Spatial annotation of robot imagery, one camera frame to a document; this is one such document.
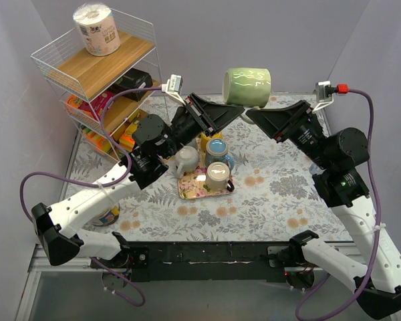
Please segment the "cream mug with black handle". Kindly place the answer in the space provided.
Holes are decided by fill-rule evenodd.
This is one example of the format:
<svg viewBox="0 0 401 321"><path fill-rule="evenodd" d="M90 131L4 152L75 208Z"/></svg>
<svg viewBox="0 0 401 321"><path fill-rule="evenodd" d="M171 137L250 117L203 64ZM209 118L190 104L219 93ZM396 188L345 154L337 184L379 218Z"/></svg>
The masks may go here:
<svg viewBox="0 0 401 321"><path fill-rule="evenodd" d="M212 191L226 190L231 193L235 190L235 186L230 176L230 169L225 163L212 163L207 168L206 186Z"/></svg>

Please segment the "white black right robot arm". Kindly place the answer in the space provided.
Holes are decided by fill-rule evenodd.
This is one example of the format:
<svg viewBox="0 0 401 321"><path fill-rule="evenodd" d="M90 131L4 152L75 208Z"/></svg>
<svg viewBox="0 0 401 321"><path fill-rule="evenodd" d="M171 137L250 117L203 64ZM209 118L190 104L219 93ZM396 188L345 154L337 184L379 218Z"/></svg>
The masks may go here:
<svg viewBox="0 0 401 321"><path fill-rule="evenodd" d="M307 230L273 255L283 263L312 263L359 293L356 301L371 318L380 320L401 310L401 253L379 218L379 207L356 170L369 160L368 140L357 128L325 136L305 101L276 110L246 113L269 138L290 140L318 168L312 174L317 194L344 224L364 259L360 264Z"/></svg>

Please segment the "light green ceramic mug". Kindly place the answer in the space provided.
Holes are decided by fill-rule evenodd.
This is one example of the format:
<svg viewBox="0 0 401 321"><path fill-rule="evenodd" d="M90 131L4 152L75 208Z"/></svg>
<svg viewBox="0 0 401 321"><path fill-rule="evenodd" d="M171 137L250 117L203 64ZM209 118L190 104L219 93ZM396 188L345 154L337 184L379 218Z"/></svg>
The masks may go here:
<svg viewBox="0 0 401 321"><path fill-rule="evenodd" d="M223 102L248 108L264 108L271 93L271 74L264 68L229 68L223 78Z"/></svg>

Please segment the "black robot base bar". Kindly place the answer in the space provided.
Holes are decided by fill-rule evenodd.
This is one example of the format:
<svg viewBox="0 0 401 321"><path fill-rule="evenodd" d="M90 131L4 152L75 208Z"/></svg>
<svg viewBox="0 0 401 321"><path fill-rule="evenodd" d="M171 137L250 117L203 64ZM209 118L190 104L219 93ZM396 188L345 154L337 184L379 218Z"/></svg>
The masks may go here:
<svg viewBox="0 0 401 321"><path fill-rule="evenodd" d="M288 241L138 241L114 259L91 262L126 270L133 282L265 280L290 275L311 280L313 266L290 250Z"/></svg>

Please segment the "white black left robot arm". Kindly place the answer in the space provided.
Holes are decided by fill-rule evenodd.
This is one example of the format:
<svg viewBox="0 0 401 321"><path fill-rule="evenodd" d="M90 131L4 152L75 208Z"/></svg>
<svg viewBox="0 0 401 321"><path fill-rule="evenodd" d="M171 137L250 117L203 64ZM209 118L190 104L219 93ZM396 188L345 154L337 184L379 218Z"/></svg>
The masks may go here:
<svg viewBox="0 0 401 321"><path fill-rule="evenodd" d="M128 262L128 242L117 232L86 231L83 226L120 200L139 193L167 170L174 156L200 133L220 132L244 111L242 106L216 104L190 94L170 124L148 114L132 135L135 147L95 183L71 197L31 210L39 242L52 266L75 257L96 257L120 268Z"/></svg>

